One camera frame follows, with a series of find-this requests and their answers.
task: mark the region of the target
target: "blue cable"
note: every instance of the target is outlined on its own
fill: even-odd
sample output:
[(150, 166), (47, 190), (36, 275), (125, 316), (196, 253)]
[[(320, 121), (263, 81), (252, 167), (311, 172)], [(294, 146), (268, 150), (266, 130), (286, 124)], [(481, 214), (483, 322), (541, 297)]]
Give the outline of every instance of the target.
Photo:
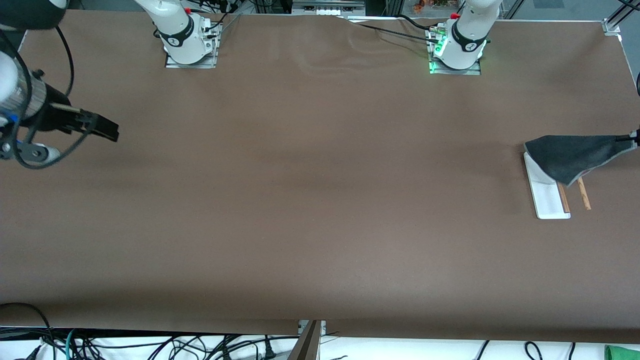
[(71, 349), (69, 348), (71, 347), (71, 337), (74, 335), (75, 331), (75, 329), (69, 331), (69, 335), (67, 335), (67, 341), (65, 342), (65, 355), (67, 356), (67, 360), (71, 360)]

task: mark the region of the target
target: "gray cloth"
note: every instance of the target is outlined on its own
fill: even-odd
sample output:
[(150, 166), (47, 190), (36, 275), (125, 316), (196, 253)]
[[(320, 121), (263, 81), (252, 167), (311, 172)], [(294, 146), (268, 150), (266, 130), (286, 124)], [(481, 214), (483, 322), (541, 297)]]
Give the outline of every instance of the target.
[(617, 138), (615, 135), (546, 135), (525, 142), (524, 148), (542, 171), (570, 186), (580, 176), (637, 147), (633, 140), (617, 142)]

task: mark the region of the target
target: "wooden handle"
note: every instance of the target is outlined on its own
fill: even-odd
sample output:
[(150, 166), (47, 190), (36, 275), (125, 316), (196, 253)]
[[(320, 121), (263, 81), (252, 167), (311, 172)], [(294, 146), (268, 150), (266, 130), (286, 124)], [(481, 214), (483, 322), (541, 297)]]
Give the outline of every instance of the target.
[(571, 212), (571, 209), (569, 208), (569, 201), (566, 199), (564, 186), (558, 182), (556, 182), (556, 185), (558, 186), (558, 192), (560, 193), (560, 200), (562, 201), (562, 209), (564, 210), (565, 214), (568, 214)]
[(580, 189), (580, 196), (582, 197), (582, 203), (584, 204), (584, 208), (587, 210), (591, 210), (591, 203), (589, 202), (587, 189), (584, 188), (584, 181), (582, 181), (582, 176), (578, 178), (578, 188)]

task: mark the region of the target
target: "brown table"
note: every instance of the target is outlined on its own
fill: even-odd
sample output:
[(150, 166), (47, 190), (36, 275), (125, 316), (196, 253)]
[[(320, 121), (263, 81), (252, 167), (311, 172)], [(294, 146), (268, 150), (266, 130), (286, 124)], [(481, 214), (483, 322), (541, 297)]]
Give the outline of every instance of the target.
[[(639, 156), (585, 177), (592, 211), (570, 188), (556, 221), (536, 219), (522, 162), (541, 135), (637, 127), (599, 23), (498, 22), (481, 76), (431, 75), (421, 42), (335, 17), (241, 17), (213, 70), (164, 69), (144, 13), (61, 27), (72, 102), (121, 137), (2, 164), (1, 301), (67, 327), (639, 338)], [(22, 53), (66, 87), (55, 31)]]

